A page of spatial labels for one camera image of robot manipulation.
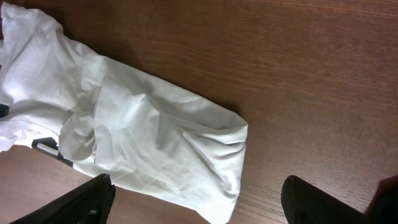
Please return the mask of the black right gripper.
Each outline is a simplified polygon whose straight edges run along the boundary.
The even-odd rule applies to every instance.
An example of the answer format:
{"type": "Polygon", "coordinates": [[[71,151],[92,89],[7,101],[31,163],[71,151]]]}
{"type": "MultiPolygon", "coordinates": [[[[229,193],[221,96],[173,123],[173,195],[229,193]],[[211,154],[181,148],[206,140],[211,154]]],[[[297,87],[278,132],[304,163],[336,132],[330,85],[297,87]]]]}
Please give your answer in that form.
{"type": "MultiPolygon", "coordinates": [[[[363,213],[295,175],[285,179],[280,200],[289,224],[367,222],[363,213]]],[[[379,182],[365,214],[377,223],[397,224],[397,175],[379,182]]]]}

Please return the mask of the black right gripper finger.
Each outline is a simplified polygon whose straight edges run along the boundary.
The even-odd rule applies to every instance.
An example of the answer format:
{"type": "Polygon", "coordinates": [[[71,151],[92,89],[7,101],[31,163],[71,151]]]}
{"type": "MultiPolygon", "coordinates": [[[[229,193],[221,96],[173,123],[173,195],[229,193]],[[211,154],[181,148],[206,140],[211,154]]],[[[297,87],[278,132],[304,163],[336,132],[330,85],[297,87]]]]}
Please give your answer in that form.
{"type": "Polygon", "coordinates": [[[116,195],[108,174],[100,174],[10,224],[106,224],[116,195]]]}

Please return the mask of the white t-shirt black print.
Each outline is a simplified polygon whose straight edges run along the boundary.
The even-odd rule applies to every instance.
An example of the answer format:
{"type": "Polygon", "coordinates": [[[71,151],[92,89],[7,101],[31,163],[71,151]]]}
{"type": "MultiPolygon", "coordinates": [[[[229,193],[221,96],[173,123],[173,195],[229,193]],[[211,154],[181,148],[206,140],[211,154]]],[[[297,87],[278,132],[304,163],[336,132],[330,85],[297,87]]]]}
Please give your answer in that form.
{"type": "Polygon", "coordinates": [[[53,138],[86,175],[229,222],[245,120],[69,39],[43,11],[4,2],[1,22],[2,151],[53,138]]]}

